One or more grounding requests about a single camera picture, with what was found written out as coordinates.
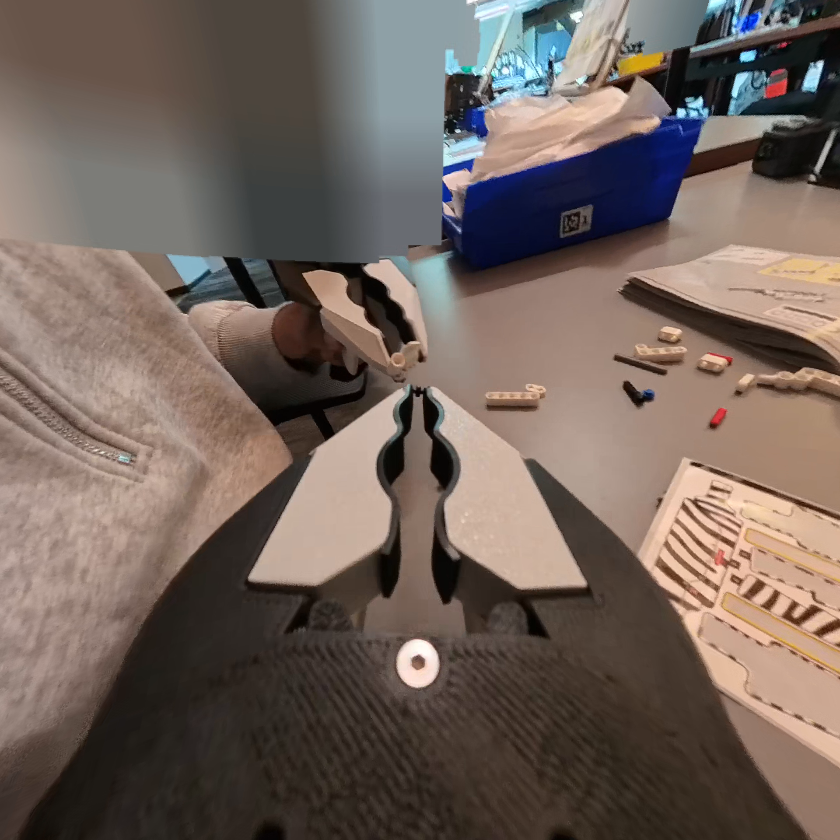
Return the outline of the blue plastic bin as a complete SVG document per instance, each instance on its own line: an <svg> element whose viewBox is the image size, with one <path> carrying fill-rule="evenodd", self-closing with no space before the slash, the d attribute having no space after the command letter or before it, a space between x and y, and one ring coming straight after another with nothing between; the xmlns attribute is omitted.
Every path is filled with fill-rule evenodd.
<svg viewBox="0 0 840 840"><path fill-rule="evenodd" d="M444 236L487 269L663 222L704 123L667 117L651 133L468 185L461 215L444 205Z"/></svg>

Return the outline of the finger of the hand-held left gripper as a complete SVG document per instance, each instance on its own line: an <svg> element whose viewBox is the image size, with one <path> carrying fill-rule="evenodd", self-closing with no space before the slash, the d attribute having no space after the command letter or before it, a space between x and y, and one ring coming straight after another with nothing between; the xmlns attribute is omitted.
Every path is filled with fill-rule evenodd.
<svg viewBox="0 0 840 840"><path fill-rule="evenodd" d="M427 328L422 304L408 258L383 258L375 263L375 274L388 294L386 320L396 330L400 344L418 345L417 361L428 357Z"/></svg>
<svg viewBox="0 0 840 840"><path fill-rule="evenodd" d="M374 325L364 306L351 298L346 277L339 272L315 269L304 272L302 280L318 303L325 332L357 354L367 367L390 377L385 368L392 352L384 333Z"/></svg>

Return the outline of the person's left hand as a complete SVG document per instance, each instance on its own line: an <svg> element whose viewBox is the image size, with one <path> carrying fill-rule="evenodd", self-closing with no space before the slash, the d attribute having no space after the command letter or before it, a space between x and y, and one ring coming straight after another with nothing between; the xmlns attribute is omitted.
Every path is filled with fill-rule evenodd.
<svg viewBox="0 0 840 840"><path fill-rule="evenodd" d="M306 305L287 302L280 306L270 335L280 356L296 371L313 374L325 366L344 367L344 347L325 332L319 311Z"/></svg>

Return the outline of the black chair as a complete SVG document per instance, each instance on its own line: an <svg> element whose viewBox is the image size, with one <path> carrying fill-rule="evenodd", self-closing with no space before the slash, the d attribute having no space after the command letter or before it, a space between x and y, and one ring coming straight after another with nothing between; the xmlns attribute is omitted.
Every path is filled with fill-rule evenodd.
<svg viewBox="0 0 840 840"><path fill-rule="evenodd" d="M273 389L257 405L275 427L309 417L326 440L335 434L327 411L357 403L366 393L369 372L366 365L356 375L342 367L323 366L298 376L291 387Z"/></svg>

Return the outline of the lego instruction booklet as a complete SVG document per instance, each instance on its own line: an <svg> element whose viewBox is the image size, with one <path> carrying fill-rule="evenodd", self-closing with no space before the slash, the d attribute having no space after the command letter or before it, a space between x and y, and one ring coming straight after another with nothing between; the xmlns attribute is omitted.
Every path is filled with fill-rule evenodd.
<svg viewBox="0 0 840 840"><path fill-rule="evenodd" d="M625 298L767 359L839 372L839 258L729 245L628 275Z"/></svg>

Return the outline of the striped sticker sheet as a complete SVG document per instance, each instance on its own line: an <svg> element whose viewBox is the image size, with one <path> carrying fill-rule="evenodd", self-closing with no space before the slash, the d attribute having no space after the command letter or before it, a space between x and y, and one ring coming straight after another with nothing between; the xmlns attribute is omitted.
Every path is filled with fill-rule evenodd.
<svg viewBox="0 0 840 840"><path fill-rule="evenodd" d="M638 558L720 693L838 764L838 512L684 458Z"/></svg>

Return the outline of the person's left forearm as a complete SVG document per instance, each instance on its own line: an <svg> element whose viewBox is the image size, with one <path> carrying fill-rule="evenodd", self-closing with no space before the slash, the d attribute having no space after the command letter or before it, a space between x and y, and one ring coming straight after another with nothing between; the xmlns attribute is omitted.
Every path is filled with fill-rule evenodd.
<svg viewBox="0 0 840 840"><path fill-rule="evenodd" d="M215 360L260 408L278 408L302 399L301 374L277 348L273 328L287 308L256 308L243 301L195 305L186 321Z"/></svg>

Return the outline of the person's grey sweatshirt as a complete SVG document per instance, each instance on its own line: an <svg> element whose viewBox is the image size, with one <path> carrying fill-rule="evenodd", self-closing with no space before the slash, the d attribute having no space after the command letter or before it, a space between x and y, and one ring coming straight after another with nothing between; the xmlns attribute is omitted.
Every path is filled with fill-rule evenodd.
<svg viewBox="0 0 840 840"><path fill-rule="evenodd" d="M291 456L124 251L3 240L1 353L1 819L17 838L156 600Z"/></svg>

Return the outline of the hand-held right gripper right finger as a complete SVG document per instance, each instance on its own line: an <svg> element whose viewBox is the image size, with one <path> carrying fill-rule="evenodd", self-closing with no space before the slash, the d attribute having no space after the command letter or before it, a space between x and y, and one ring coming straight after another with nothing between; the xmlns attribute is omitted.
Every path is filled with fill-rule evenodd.
<svg viewBox="0 0 840 840"><path fill-rule="evenodd" d="M589 594L527 460L440 389L422 389L434 510L432 572L441 601L461 605L465 630L485 632L492 610Z"/></svg>

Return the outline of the printed poster board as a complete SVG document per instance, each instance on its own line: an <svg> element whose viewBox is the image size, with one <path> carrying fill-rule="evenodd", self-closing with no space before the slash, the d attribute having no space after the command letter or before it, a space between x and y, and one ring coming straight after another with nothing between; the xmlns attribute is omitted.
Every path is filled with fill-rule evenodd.
<svg viewBox="0 0 840 840"><path fill-rule="evenodd" d="M563 85L589 82L598 88L606 80L623 43L629 1L585 1L562 71Z"/></svg>

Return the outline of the white angled lego beam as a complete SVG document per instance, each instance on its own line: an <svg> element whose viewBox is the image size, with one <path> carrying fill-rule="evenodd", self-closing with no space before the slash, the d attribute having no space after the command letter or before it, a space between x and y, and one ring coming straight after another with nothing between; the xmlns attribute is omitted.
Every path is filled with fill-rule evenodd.
<svg viewBox="0 0 840 840"><path fill-rule="evenodd" d="M839 375L810 367L795 373L761 374L757 377L757 385L778 392L816 392L839 399Z"/></svg>

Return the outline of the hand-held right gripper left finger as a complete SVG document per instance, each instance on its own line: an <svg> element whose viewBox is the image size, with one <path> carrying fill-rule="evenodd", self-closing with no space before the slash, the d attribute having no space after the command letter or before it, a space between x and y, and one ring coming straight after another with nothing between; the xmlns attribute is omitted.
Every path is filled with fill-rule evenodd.
<svg viewBox="0 0 840 840"><path fill-rule="evenodd" d="M315 448L248 573L257 595L336 602L356 629L389 598L401 559L394 489L413 425L411 386L388 395Z"/></svg>

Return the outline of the crumpled white paper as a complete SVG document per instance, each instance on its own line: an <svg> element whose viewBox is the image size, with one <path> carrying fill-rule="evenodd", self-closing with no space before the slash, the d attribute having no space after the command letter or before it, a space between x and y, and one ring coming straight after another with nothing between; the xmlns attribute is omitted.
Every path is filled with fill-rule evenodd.
<svg viewBox="0 0 840 840"><path fill-rule="evenodd" d="M569 160L636 135L651 133L671 108L644 79L629 92L603 87L577 98L520 98L486 111L486 141L465 175L447 174L449 191Z"/></svg>

